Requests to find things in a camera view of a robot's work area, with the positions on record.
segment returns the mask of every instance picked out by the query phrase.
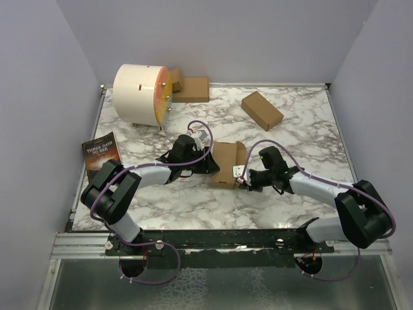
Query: floor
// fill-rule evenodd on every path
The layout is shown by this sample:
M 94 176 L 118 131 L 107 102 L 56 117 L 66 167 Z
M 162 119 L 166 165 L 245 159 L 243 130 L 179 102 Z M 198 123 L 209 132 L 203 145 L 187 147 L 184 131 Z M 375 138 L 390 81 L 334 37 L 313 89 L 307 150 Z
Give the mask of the floor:
M 241 109 L 241 100 L 258 90 L 283 114 L 284 120 L 268 132 Z M 352 181 L 352 173 L 324 86 L 320 87 L 211 87 L 208 103 L 174 103 L 165 131 L 121 121 L 106 92 L 95 137 L 113 131 L 125 165 L 151 162 L 172 147 L 193 119 L 208 123 L 215 141 L 242 141 L 247 149 L 261 139 L 280 142 L 307 171 L 338 181 Z M 250 167 L 263 169 L 253 153 Z M 262 193 L 215 189 L 210 176 L 192 176 L 169 185 L 139 190 L 129 208 L 144 229 L 258 229 L 299 227 L 335 210 L 311 198 L 273 189 Z M 73 231 L 104 230 L 78 203 Z

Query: brown cardboard box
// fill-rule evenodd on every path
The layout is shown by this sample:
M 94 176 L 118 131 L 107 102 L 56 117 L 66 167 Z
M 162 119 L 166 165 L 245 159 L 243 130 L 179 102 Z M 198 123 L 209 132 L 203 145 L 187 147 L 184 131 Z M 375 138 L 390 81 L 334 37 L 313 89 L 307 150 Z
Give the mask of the brown cardboard box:
M 184 88 L 172 95 L 172 102 L 209 102 L 209 79 L 184 77 Z
M 212 157 L 219 166 L 219 172 L 211 177 L 211 186 L 222 189 L 235 189 L 239 183 L 232 175 L 232 167 L 244 165 L 247 150 L 241 142 L 215 142 Z
M 241 108 L 265 131 L 281 123 L 284 115 L 259 92 L 242 100 Z
M 183 88 L 183 75 L 179 68 L 175 68 L 169 72 L 172 80 L 172 92 L 177 92 Z

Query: book cover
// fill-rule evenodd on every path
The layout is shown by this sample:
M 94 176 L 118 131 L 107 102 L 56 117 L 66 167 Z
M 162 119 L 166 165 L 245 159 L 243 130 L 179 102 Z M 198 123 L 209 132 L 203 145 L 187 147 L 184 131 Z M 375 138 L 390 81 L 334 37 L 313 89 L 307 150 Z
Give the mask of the book cover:
M 85 155 L 86 171 L 90 181 L 108 160 L 121 161 L 119 149 L 113 132 L 106 136 L 84 142 L 82 144 Z

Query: purple cable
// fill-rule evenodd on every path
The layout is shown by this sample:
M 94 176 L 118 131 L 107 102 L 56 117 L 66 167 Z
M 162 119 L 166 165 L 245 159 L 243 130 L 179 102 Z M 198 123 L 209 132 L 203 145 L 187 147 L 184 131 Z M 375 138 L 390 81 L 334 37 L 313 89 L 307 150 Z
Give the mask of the purple cable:
M 281 144 L 279 144 L 278 142 L 276 142 L 276 141 L 274 141 L 274 140 L 264 139 L 264 140 L 260 140 L 260 141 L 258 141 L 258 142 L 255 142 L 255 143 L 253 144 L 253 146 L 251 147 L 251 149 L 250 149 L 249 152 L 248 152 L 247 159 L 245 160 L 245 166 L 244 166 L 243 173 L 242 173 L 242 175 L 241 175 L 241 179 L 243 178 L 243 176 L 245 175 L 245 173 L 246 173 L 246 171 L 247 171 L 247 165 L 248 165 L 248 161 L 250 160 L 252 150 L 254 150 L 254 148 L 255 148 L 257 145 L 259 145 L 260 143 L 263 143 L 263 142 L 273 143 L 273 144 L 277 145 L 280 149 L 282 149 L 282 150 L 291 158 L 291 160 L 294 162 L 294 165 L 297 166 L 298 170 L 299 170 L 301 173 L 303 173 L 305 176 L 308 176 L 309 178 L 315 179 L 315 180 L 317 180 L 317 181 L 323 182 L 323 183 L 328 184 L 328 185 L 337 186 L 337 187 L 342 187 L 342 188 L 344 188 L 344 189 L 348 189 L 348 190 L 350 190 L 350 191 L 354 191 L 354 192 L 356 192 L 356 193 L 364 196 L 365 198 L 369 199 L 370 201 L 374 202 L 376 205 L 378 205 L 379 207 L 381 207 L 381 208 L 383 209 L 383 212 L 390 218 L 390 221 L 391 221 L 391 223 L 392 223 L 392 228 L 391 228 L 390 232 L 388 232 L 387 234 L 384 234 L 381 238 L 382 238 L 382 239 L 383 239 L 383 238 L 388 238 L 388 237 L 392 236 L 392 235 L 395 233 L 395 231 L 396 231 L 396 220 L 394 219 L 393 214 L 387 209 L 387 207 L 386 207 L 384 204 L 382 204 L 380 201 L 378 201 L 377 199 L 375 199 L 375 198 L 372 197 L 371 195 L 366 194 L 365 192 L 363 192 L 363 191 L 361 191 L 361 190 L 359 190 L 359 189 L 357 189 L 357 188 L 355 188 L 355 187 L 353 187 L 353 186 L 348 186 L 348 185 L 344 185 L 344 184 L 339 184 L 339 183 L 337 183 L 337 182 L 325 180 L 325 179 L 320 178 L 320 177 L 318 177 L 318 176 L 313 176 L 313 175 L 309 174 L 308 172 L 304 171 L 303 168 L 300 167 L 298 161 L 295 159 L 295 157 L 291 154 L 291 152 L 290 152 L 289 150 L 287 150 L 284 146 L 282 146 Z M 353 270 L 351 270 L 351 272 L 349 272 L 349 273 L 346 274 L 345 276 L 342 276 L 341 278 L 326 279 L 326 278 L 320 278 L 320 277 L 317 277 L 317 276 L 314 276 L 314 275 L 312 276 L 311 274 L 308 274 L 308 273 L 303 273 L 303 274 L 306 275 L 306 276 L 309 276 L 309 277 L 311 277 L 311 278 L 313 278 L 313 279 L 320 280 L 320 281 L 325 281 L 325 282 L 342 281 L 342 280 L 345 280 L 345 279 L 347 279 L 347 278 L 350 278 L 350 277 L 356 272 L 357 268 L 359 267 L 360 261 L 361 261 L 361 255 L 360 255 L 360 249 L 358 248 L 358 258 L 357 258 L 357 264 L 356 264 L 356 266 L 353 268 Z
M 100 199 L 103 197 L 103 195 L 105 194 L 105 192 L 109 189 L 109 187 L 111 187 L 111 186 L 116 182 L 117 179 L 119 179 L 122 175 L 124 175 L 124 174 L 125 174 L 126 172 L 128 172 L 129 170 L 139 169 L 139 168 L 145 168 L 145 167 L 152 167 L 152 166 L 160 166 L 160 167 L 182 167 L 182 166 L 189 166 L 189 165 L 193 165 L 193 164 L 195 164 L 195 163 L 203 160 L 204 158 L 206 158 L 206 157 L 209 155 L 209 153 L 211 153 L 212 145 L 214 144 L 214 137 L 212 136 L 212 131 L 211 131 L 211 129 L 209 128 L 209 126 L 208 126 L 206 123 L 204 123 L 203 121 L 199 121 L 199 120 L 190 121 L 189 124 L 188 124 L 187 129 L 189 129 L 190 126 L 191 126 L 193 123 L 200 123 L 200 124 L 202 124 L 203 126 L 205 126 L 205 128 L 207 129 L 207 131 L 208 131 L 208 133 L 209 133 L 209 135 L 210 135 L 210 138 L 211 138 L 210 147 L 209 147 L 208 150 L 204 153 L 204 155 L 202 155 L 202 156 L 201 156 L 200 158 L 198 158 L 197 160 L 192 160 L 192 161 L 189 161 L 189 162 L 187 162 L 187 163 L 156 163 L 156 164 L 155 164 L 155 163 L 144 163 L 144 164 L 138 165 L 138 166 L 136 166 L 136 167 L 135 167 L 135 166 L 131 166 L 131 167 L 124 168 L 121 172 L 119 172 L 118 174 L 116 174 L 116 175 L 106 184 L 106 186 L 103 188 L 103 190 L 100 192 L 100 194 L 97 195 L 95 201 L 93 202 L 93 204 L 92 204 L 92 206 L 91 206 L 91 208 L 90 208 L 90 217 L 91 217 L 92 219 L 96 220 L 96 221 L 99 221 L 99 222 L 101 222 L 101 223 L 105 223 L 104 220 L 102 220 L 101 218 L 98 218 L 98 217 L 95 215 L 95 210 L 96 210 L 97 204 L 99 203 Z M 111 230 L 111 228 L 110 228 L 106 223 L 105 223 L 105 227 L 106 227 L 109 231 L 113 232 L 113 230 Z M 143 280 L 138 280 L 138 279 L 132 279 L 133 282 L 137 282 L 137 283 L 141 283 L 141 284 L 148 284 L 148 285 L 161 285 L 161 284 L 168 283 L 169 281 L 171 281 L 172 279 L 174 279 L 174 278 L 178 275 L 179 270 L 180 270 L 180 268 L 181 268 L 181 257 L 179 256 L 178 250 L 177 250 L 172 244 L 167 243 L 167 242 L 130 243 L 130 242 L 127 242 L 126 240 L 122 239 L 120 236 L 118 236 L 118 238 L 121 240 L 122 243 L 124 243 L 124 244 L 126 244 L 126 245 L 129 245 L 129 246 L 131 246 L 131 247 L 144 247 L 144 246 L 147 246 L 147 245 L 164 244 L 164 245 L 166 245 L 167 247 L 170 247 L 170 248 L 171 248 L 172 250 L 174 250 L 174 252 L 176 253 L 177 260 L 178 260 L 178 262 L 177 262 L 177 269 L 176 269 L 176 272 L 175 272 L 170 278 L 168 278 L 168 279 L 166 279 L 166 280 L 163 280 L 163 281 L 157 281 L 157 282 L 148 282 L 148 281 L 143 281 Z

